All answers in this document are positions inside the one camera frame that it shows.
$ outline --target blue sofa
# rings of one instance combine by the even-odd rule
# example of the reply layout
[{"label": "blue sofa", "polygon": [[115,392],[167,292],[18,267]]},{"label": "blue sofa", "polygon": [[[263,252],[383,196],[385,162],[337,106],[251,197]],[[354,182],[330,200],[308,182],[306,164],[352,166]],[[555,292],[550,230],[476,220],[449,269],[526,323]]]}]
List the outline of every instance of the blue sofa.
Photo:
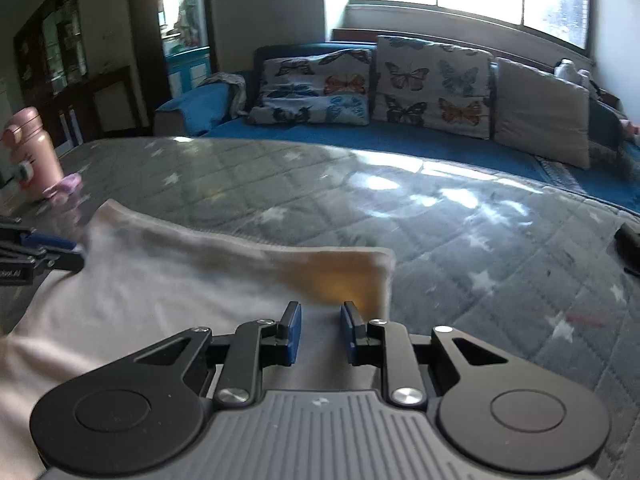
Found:
[{"label": "blue sofa", "polygon": [[[258,97],[262,64],[275,57],[312,56],[327,54],[343,48],[372,50],[375,70],[376,45],[371,43],[315,43],[276,45],[259,48],[254,57],[254,69],[242,73],[247,81],[247,109]],[[361,150],[404,153],[407,155],[440,158],[504,171],[549,184],[568,187],[640,212],[640,187],[628,179],[628,171],[619,164],[592,158],[591,169],[580,170],[565,166],[570,172],[549,171],[535,156],[508,148],[492,140],[472,139],[430,128],[416,128],[405,124],[371,121],[368,126],[346,124],[256,125],[244,119],[230,120],[227,110],[231,93],[228,85],[214,83],[197,88],[176,100],[169,101],[158,112],[180,112],[188,136],[227,137],[236,139],[275,139],[314,144],[329,144]],[[590,101],[590,140],[618,152],[622,142],[620,121],[605,105]]]}]

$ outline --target orange butterfly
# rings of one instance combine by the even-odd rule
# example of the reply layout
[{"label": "orange butterfly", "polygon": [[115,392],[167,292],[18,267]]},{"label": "orange butterfly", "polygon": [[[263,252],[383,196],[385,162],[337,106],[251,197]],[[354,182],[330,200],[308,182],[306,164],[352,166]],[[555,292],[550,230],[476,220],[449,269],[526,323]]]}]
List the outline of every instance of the orange butterfly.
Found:
[{"label": "orange butterfly", "polygon": [[366,94],[364,89],[365,79],[354,74],[350,80],[343,81],[336,76],[329,76],[324,80],[324,95],[335,94],[336,92],[357,92],[358,94]]},{"label": "orange butterfly", "polygon": [[438,99],[438,104],[440,105],[442,118],[447,121],[447,123],[461,121],[462,119],[466,119],[473,124],[473,126],[478,126],[480,123],[482,113],[480,101],[473,101],[466,108],[458,108],[455,104],[442,98]]}]

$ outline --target brown wooden door frame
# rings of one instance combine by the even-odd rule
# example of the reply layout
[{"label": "brown wooden door frame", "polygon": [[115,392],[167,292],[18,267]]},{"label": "brown wooden door frame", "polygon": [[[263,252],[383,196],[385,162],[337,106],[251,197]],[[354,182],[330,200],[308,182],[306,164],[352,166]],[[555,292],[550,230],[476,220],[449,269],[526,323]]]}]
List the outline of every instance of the brown wooden door frame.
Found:
[{"label": "brown wooden door frame", "polygon": [[[205,0],[204,8],[211,70],[215,72],[218,63],[213,41],[211,0]],[[156,108],[171,99],[158,22],[158,0],[129,0],[129,15],[142,97],[145,101],[149,125],[152,126]]]}]

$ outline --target black butterfly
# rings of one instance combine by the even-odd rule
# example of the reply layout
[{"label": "black butterfly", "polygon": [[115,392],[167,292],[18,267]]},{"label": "black butterfly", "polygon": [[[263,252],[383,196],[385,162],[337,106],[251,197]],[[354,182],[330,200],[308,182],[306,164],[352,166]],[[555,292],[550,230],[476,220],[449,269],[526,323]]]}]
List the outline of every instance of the black butterfly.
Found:
[{"label": "black butterfly", "polygon": [[315,90],[309,88],[307,84],[300,85],[278,85],[278,88],[269,92],[267,97],[279,98],[279,97],[318,97],[320,94]]},{"label": "black butterfly", "polygon": [[424,41],[414,40],[413,38],[389,38],[389,45],[393,48],[408,46],[414,50],[422,50],[426,44]]},{"label": "black butterfly", "polygon": [[402,108],[395,97],[385,95],[386,107],[386,120],[390,123],[406,123],[413,126],[424,126],[424,119],[422,114],[427,110],[427,103],[420,102],[409,106],[408,108]]},{"label": "black butterfly", "polygon": [[345,50],[339,50],[338,52],[334,52],[332,54],[327,54],[320,61],[318,61],[318,65],[328,65],[329,63],[334,62],[339,57],[344,56],[344,54],[348,54],[349,56],[357,59],[362,63],[369,64],[371,62],[370,50],[366,50],[364,48],[348,48]]},{"label": "black butterfly", "polygon": [[277,76],[286,75],[289,72],[294,72],[302,75],[313,75],[314,71],[311,70],[308,59],[286,59],[280,63],[280,70],[278,70]]},{"label": "black butterfly", "polygon": [[298,113],[293,113],[282,108],[276,108],[273,111],[273,119],[277,123],[308,123],[311,118],[310,109],[311,106],[303,106],[298,110]]},{"label": "black butterfly", "polygon": [[414,92],[422,90],[422,82],[429,73],[428,68],[417,68],[413,72],[402,72],[398,65],[390,61],[387,61],[385,66],[391,74],[391,86],[393,86],[393,88],[402,89],[408,84],[409,90]]}]

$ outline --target triangular cutout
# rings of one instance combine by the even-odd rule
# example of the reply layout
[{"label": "triangular cutout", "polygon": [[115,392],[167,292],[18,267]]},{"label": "triangular cutout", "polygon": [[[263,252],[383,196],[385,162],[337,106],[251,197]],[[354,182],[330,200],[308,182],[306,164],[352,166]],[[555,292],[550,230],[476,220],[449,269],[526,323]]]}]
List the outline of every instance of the triangular cutout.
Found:
[{"label": "triangular cutout", "polygon": [[455,338],[453,342],[466,361],[472,366],[501,365],[507,362],[507,359],[461,337]]},{"label": "triangular cutout", "polygon": [[188,337],[171,341],[165,346],[156,348],[150,354],[139,357],[136,362],[145,365],[171,366],[180,357],[182,351],[187,348],[189,341],[191,339]]}]

